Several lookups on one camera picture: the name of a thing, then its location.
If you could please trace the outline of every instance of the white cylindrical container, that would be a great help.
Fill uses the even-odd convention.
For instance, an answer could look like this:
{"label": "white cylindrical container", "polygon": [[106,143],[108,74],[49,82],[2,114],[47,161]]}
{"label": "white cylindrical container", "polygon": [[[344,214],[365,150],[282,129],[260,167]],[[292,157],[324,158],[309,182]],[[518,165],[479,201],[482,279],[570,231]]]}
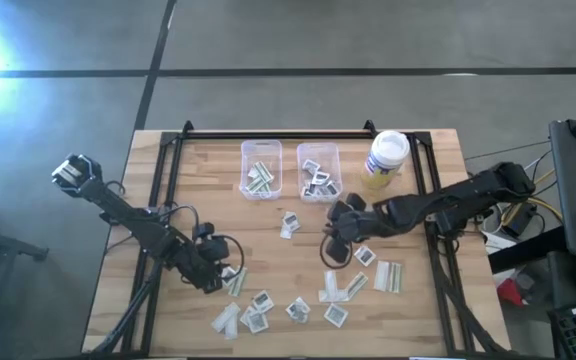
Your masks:
{"label": "white cylindrical container", "polygon": [[370,147],[370,154],[361,173],[361,179],[369,188],[378,189],[390,183],[410,153],[406,135],[394,131],[382,131]]}

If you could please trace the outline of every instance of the black cable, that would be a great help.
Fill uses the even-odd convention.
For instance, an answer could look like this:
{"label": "black cable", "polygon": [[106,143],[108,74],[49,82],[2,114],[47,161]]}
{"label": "black cable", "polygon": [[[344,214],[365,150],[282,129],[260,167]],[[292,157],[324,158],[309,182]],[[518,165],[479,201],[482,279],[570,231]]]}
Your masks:
{"label": "black cable", "polygon": [[[492,209],[493,209],[492,215],[497,215],[497,228],[495,228],[495,230],[492,232],[494,234],[501,229],[501,217],[503,215],[503,210],[501,210],[501,207],[499,206],[499,204],[492,206]],[[475,219],[473,219],[473,222],[475,223],[475,226],[477,227],[478,231],[463,231],[463,232],[479,232],[480,233],[482,230],[486,231],[486,232],[490,232],[486,229],[487,221],[488,221],[488,217],[485,218],[484,221],[482,221],[482,222],[477,221],[477,219],[475,218]]]}
{"label": "black cable", "polygon": [[[177,204],[175,201],[171,201],[170,205],[174,206],[175,208],[179,206],[179,204]],[[157,214],[161,212],[161,208],[163,208],[164,206],[166,205],[165,204],[159,205],[159,207],[157,208]]]}
{"label": "black cable", "polygon": [[117,185],[119,186],[119,195],[124,195],[126,194],[126,188],[117,180],[110,180],[108,182],[106,182],[104,184],[105,187],[108,187],[109,185]]}
{"label": "black cable", "polygon": [[328,238],[329,238],[328,235],[324,235],[324,238],[321,240],[321,244],[319,244],[319,257],[321,258],[321,261],[324,263],[324,265],[333,270],[339,270],[345,268],[346,266],[348,266],[348,264],[350,264],[350,260],[352,260],[352,241],[348,242],[350,244],[350,251],[348,252],[348,258],[346,259],[346,262],[344,262],[341,265],[330,265],[324,258],[324,243]]}
{"label": "black cable", "polygon": [[[447,241],[446,241],[446,238],[443,238],[443,237],[442,237],[442,238],[440,238],[440,239],[441,239],[441,242],[444,244],[444,249],[445,249],[446,246],[448,246],[448,243],[447,243]],[[457,238],[452,239],[452,241],[450,242],[451,246],[452,246],[452,244],[454,244],[454,243],[457,244],[457,246],[454,246],[455,254],[457,254],[457,251],[459,251],[459,247],[461,246],[461,244],[459,243],[459,239],[457,239]],[[439,253],[439,255],[447,256],[446,253],[442,253],[441,250],[439,250],[439,246],[437,246],[437,252]]]}
{"label": "black cable", "polygon": [[532,197],[535,197],[535,196],[537,196],[537,195],[539,195],[539,194],[543,193],[544,191],[546,191],[546,190],[550,189],[551,187],[555,186],[555,184],[556,184],[556,183],[557,183],[557,180],[553,181],[553,183],[552,183],[552,184],[550,184],[550,185],[546,186],[545,188],[543,188],[543,189],[541,189],[541,190],[537,191],[536,193],[534,193],[534,194],[532,195]]}
{"label": "black cable", "polygon": [[[530,197],[533,198],[533,199],[535,199],[535,200],[539,200],[539,201],[541,201],[541,202],[543,202],[543,203],[546,203],[546,204],[550,205],[547,201],[544,201],[542,198],[538,198],[538,197],[536,197],[535,195],[532,195],[532,196],[530,196]],[[550,211],[550,213],[555,217],[555,219],[557,219],[557,221],[559,221],[559,223],[561,223],[561,224],[563,225],[563,221],[562,221],[561,219],[559,219],[559,215],[557,215],[557,213],[555,213],[554,211],[552,211],[551,209],[549,209],[549,208],[547,208],[547,207],[545,207],[545,206],[542,206],[542,208]]]}
{"label": "black cable", "polygon": [[541,230],[539,231],[539,234],[541,235],[546,232],[546,219],[540,213],[535,213],[535,216],[541,219]]}
{"label": "black cable", "polygon": [[[501,219],[504,219],[504,215],[506,215],[507,213],[512,213],[512,211],[515,209],[515,207],[519,206],[520,204],[511,204],[508,205],[502,212],[501,212]],[[499,231],[503,232],[504,234],[506,233],[504,231],[504,224],[503,224],[503,220],[500,222],[501,226],[499,227]]]}
{"label": "black cable", "polygon": [[108,254],[108,252],[110,251],[110,249],[112,249],[112,248],[114,248],[114,247],[116,247],[116,246],[119,246],[119,245],[125,243],[126,241],[128,241],[128,240],[130,240],[130,239],[132,239],[132,238],[134,238],[134,236],[133,236],[132,234],[130,234],[130,236],[128,236],[127,238],[122,239],[122,240],[119,240],[119,241],[117,241],[116,243],[108,246],[108,247],[106,248],[106,252],[104,252],[104,255]]}
{"label": "black cable", "polygon": [[499,151],[495,151],[495,152],[491,152],[491,153],[486,153],[486,154],[481,154],[481,155],[470,156],[470,157],[464,158],[464,161],[472,160],[472,159],[477,159],[477,158],[480,158],[480,157],[485,157],[485,156],[490,156],[490,155],[501,154],[501,153],[508,152],[508,151],[513,151],[513,150],[519,150],[519,149],[523,149],[523,148],[527,148],[527,147],[531,147],[531,146],[546,144],[546,143],[549,143],[549,142],[550,142],[550,140],[539,141],[539,142],[536,142],[536,143],[531,143],[531,144],[516,146],[516,147],[513,147],[513,148],[504,149],[504,150],[499,150]]}
{"label": "black cable", "polygon": [[535,182],[535,177],[537,177],[537,167],[539,166],[539,163],[541,162],[541,160],[543,160],[548,154],[550,154],[552,152],[552,150],[548,150],[546,151],[543,155],[541,155],[539,157],[539,159],[537,159],[537,162],[535,163],[535,168],[532,170],[532,182]]}
{"label": "black cable", "polygon": [[221,280],[228,281],[232,278],[239,276],[239,274],[241,274],[241,270],[243,270],[243,268],[244,268],[244,249],[241,247],[241,244],[239,244],[239,241],[237,241],[234,237],[228,236],[228,235],[219,235],[219,236],[223,236],[224,238],[234,242],[235,245],[237,245],[237,248],[239,249],[239,253],[241,254],[241,265],[239,265],[239,270],[237,270],[237,272],[234,273],[233,275],[230,275],[230,276],[225,277],[225,278],[222,278],[221,276],[219,276],[219,278]]}
{"label": "black cable", "polygon": [[155,216],[153,216],[153,217],[144,217],[144,218],[139,218],[139,219],[134,219],[134,220],[137,220],[137,221],[153,221],[153,220],[155,220],[155,219],[162,219],[162,218],[164,218],[164,217],[166,217],[166,216],[171,216],[172,214],[174,214],[175,212],[177,212],[177,211],[179,211],[179,210],[181,210],[181,209],[188,209],[188,210],[192,211],[193,215],[195,215],[195,227],[198,227],[198,226],[199,226],[199,214],[197,213],[197,209],[195,209],[195,207],[192,206],[192,205],[178,205],[177,207],[172,208],[172,209],[166,211],[166,212],[163,213],[163,214],[157,214],[157,215],[155,215]]}

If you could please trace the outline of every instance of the plastic container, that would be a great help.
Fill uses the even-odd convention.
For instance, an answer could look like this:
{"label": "plastic container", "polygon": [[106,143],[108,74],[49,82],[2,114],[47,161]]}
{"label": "plastic container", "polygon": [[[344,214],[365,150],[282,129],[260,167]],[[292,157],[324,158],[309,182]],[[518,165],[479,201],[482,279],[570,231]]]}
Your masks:
{"label": "plastic container", "polygon": [[370,154],[361,173],[366,187],[379,189],[390,183],[410,153],[406,135],[394,131],[382,131],[370,147]]}
{"label": "plastic container", "polygon": [[[304,169],[304,163],[307,161],[314,161],[320,165],[319,171],[330,174],[326,184],[329,181],[335,186],[335,194],[326,189],[317,194],[305,195],[304,187],[309,183],[313,175]],[[298,168],[298,185],[299,195],[301,200],[305,202],[333,202],[337,200],[343,191],[341,181],[341,166],[339,165],[339,148],[335,143],[303,143],[297,146],[297,164]]]}
{"label": "plastic container", "polygon": [[[270,191],[250,192],[246,188],[254,181],[248,176],[253,165],[261,161],[274,180],[268,184]],[[277,140],[246,140],[241,143],[241,181],[239,191],[248,200],[276,200],[281,195],[281,143]]]}

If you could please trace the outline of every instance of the clear plastic bin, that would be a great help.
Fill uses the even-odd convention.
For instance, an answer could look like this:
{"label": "clear plastic bin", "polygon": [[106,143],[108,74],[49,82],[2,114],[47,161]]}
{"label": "clear plastic bin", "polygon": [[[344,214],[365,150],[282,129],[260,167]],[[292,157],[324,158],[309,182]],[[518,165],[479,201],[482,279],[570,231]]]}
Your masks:
{"label": "clear plastic bin", "polygon": [[[319,171],[330,174],[328,181],[332,181],[335,186],[335,192],[325,191],[313,195],[304,194],[306,183],[310,182],[313,175],[304,170],[304,163],[307,160],[314,161],[320,165]],[[297,163],[298,163],[298,183],[299,195],[305,202],[334,202],[343,191],[341,182],[341,166],[339,164],[339,148],[335,143],[303,143],[297,146]]]}
{"label": "clear plastic bin", "polygon": [[[254,178],[248,176],[253,165],[261,161],[274,177],[270,191],[250,192],[246,188]],[[281,143],[277,140],[246,140],[241,143],[241,182],[239,190],[248,200],[275,200],[281,195]]]}

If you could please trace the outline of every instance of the small card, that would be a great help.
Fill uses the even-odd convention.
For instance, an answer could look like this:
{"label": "small card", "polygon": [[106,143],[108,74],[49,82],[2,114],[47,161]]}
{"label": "small card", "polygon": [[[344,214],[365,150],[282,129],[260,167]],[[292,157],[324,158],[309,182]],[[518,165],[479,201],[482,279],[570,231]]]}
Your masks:
{"label": "small card", "polygon": [[233,316],[226,322],[226,340],[235,340],[237,335],[237,316]]}
{"label": "small card", "polygon": [[254,298],[252,298],[252,305],[255,307],[255,309],[257,309],[257,311],[262,313],[265,313],[266,311],[272,309],[273,306],[275,306],[266,290],[260,292],[259,294],[255,295]]}
{"label": "small card", "polygon": [[388,274],[390,272],[390,263],[387,261],[377,262],[377,271],[375,272],[375,290],[388,290]]}
{"label": "small card", "polygon": [[279,237],[282,239],[287,239],[287,240],[292,239],[292,232],[290,231],[290,228],[288,226],[286,226],[285,224],[281,227],[281,232],[279,233]]}
{"label": "small card", "polygon": [[339,189],[337,188],[337,186],[335,185],[334,182],[332,182],[332,180],[328,181],[328,183],[326,184],[326,190],[328,191],[328,193],[330,195],[337,195],[339,194]]}
{"label": "small card", "polygon": [[328,196],[328,195],[330,195],[330,194],[328,193],[328,190],[326,190],[325,187],[323,187],[323,186],[317,186],[317,187],[315,188],[315,195],[316,195],[316,196]]}
{"label": "small card", "polygon": [[246,272],[248,271],[247,268],[243,268],[241,269],[241,272],[239,273],[239,275],[237,275],[237,277],[235,277],[235,281],[232,283],[232,286],[230,286],[230,288],[228,289],[228,295],[230,296],[234,296],[234,297],[239,297],[239,294],[241,293],[241,289],[244,286],[244,280],[246,280]]}
{"label": "small card", "polygon": [[308,197],[308,196],[313,196],[314,194],[310,192],[310,184],[307,183],[306,186],[304,186],[301,189],[301,196],[302,197]]}
{"label": "small card", "polygon": [[355,257],[363,266],[367,267],[373,260],[377,258],[377,255],[375,255],[375,253],[372,252],[368,246],[362,245],[359,247],[359,249],[357,249],[357,251],[355,251]]}
{"label": "small card", "polygon": [[266,315],[260,312],[251,313],[248,315],[248,327],[253,334],[268,329],[268,319],[266,319]]}
{"label": "small card", "polygon": [[326,290],[319,290],[319,302],[346,302],[349,301],[346,290],[337,290],[336,295],[329,296]]}
{"label": "small card", "polygon": [[222,311],[221,314],[219,314],[219,316],[217,316],[217,318],[212,322],[212,328],[217,332],[221,332],[226,327],[228,320],[230,320],[230,318],[233,316],[237,316],[239,310],[240,309],[237,304],[234,302],[230,303],[224,308],[224,311]]}
{"label": "small card", "polygon": [[301,227],[301,225],[299,225],[299,219],[297,219],[297,214],[292,211],[286,211],[286,214],[283,218],[283,223],[291,233]]}
{"label": "small card", "polygon": [[323,171],[317,171],[313,176],[311,183],[313,185],[324,185],[328,178],[330,178],[330,174]]}
{"label": "small card", "polygon": [[310,159],[306,159],[306,161],[304,161],[304,164],[301,166],[303,170],[308,171],[312,176],[315,176],[317,170],[319,170],[320,167],[321,165],[317,164],[316,162]]}
{"label": "small card", "polygon": [[251,177],[253,179],[256,179],[259,177],[259,172],[257,171],[257,169],[254,166],[250,168],[250,171],[248,171],[248,177]]}
{"label": "small card", "polygon": [[252,305],[248,305],[248,307],[246,308],[246,311],[244,311],[243,315],[241,315],[241,317],[239,318],[239,321],[241,321],[242,324],[248,326],[248,317],[250,316],[250,314],[253,313],[257,313],[257,309],[255,309],[254,307],[252,307]]}
{"label": "small card", "polygon": [[337,295],[337,274],[335,270],[326,270],[324,272],[324,281],[326,284],[326,293],[330,298],[336,298]]}
{"label": "small card", "polygon": [[330,304],[328,310],[326,310],[326,313],[324,314],[324,319],[330,321],[338,328],[344,324],[347,317],[348,311],[337,304]]}
{"label": "small card", "polygon": [[401,292],[401,270],[403,266],[398,263],[390,263],[390,280],[388,281],[388,290],[394,293]]}
{"label": "small card", "polygon": [[286,308],[286,312],[291,319],[300,324],[305,324],[308,322],[308,313],[310,312],[310,307],[301,297],[298,297],[297,300],[295,300]]}
{"label": "small card", "polygon": [[236,273],[237,270],[233,269],[231,266],[228,266],[227,268],[221,270],[221,278],[226,287],[229,287],[235,282],[235,280],[237,279],[237,277],[235,276]]}
{"label": "small card", "polygon": [[368,282],[368,277],[364,273],[359,272],[357,276],[346,286],[346,292],[348,292],[348,299],[351,300],[356,293],[361,290],[361,288]]}

